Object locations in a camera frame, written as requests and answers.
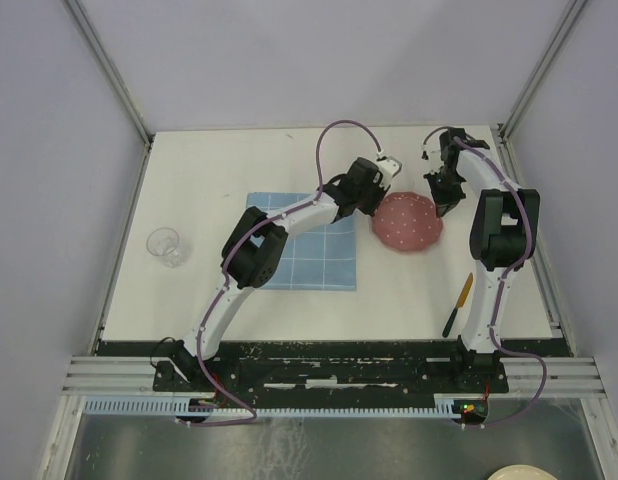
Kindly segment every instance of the blue cloth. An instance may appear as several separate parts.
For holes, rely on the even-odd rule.
[[[247,207],[275,210],[307,198],[303,193],[253,192]],[[356,236],[353,216],[287,241],[268,290],[356,290]]]

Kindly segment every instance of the blue placemat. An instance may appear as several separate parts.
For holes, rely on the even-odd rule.
[[[254,192],[247,195],[247,207],[276,210],[308,196],[307,193]],[[289,239],[278,270],[261,288],[355,290],[356,236],[353,216]]]

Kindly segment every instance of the white panel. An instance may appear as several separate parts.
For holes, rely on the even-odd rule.
[[[84,0],[150,129],[504,121],[566,0]]]
[[[590,3],[514,142],[578,346],[618,419],[618,0]]]
[[[28,479],[84,353],[142,147],[57,0],[0,1],[0,479]]]
[[[429,165],[419,158],[419,146],[429,131],[431,127],[374,128],[387,154],[404,164],[392,191],[430,195],[422,177]],[[489,142],[488,127],[468,131]],[[220,252],[244,212],[247,193],[315,190],[314,152],[319,134],[319,129],[159,133],[104,338],[160,340],[188,333],[216,287]],[[323,144],[324,177],[346,172],[357,156],[373,158],[374,153],[373,143],[362,130],[334,129]],[[371,233],[369,217],[356,213],[357,291],[254,292],[224,339],[442,338],[475,263],[469,252],[469,231],[478,199],[470,188],[464,190],[467,199],[444,217],[439,242],[423,253],[389,250]],[[179,268],[165,267],[147,252],[147,237],[163,226],[175,228],[192,249],[191,258]],[[466,323],[470,300],[471,295],[458,313],[452,336]],[[504,338],[551,337],[530,265],[515,280],[501,333]]]

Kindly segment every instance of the clear glass cup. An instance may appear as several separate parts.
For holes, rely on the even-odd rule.
[[[186,249],[173,228],[159,228],[149,235],[147,251],[170,268],[179,267],[187,261]]]

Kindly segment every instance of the gray floor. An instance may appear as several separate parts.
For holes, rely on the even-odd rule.
[[[492,401],[498,418],[520,408]],[[68,479],[483,480],[528,464],[560,480],[603,479],[580,402],[543,401],[486,431],[449,420],[276,419],[188,429],[159,417],[85,416]]]

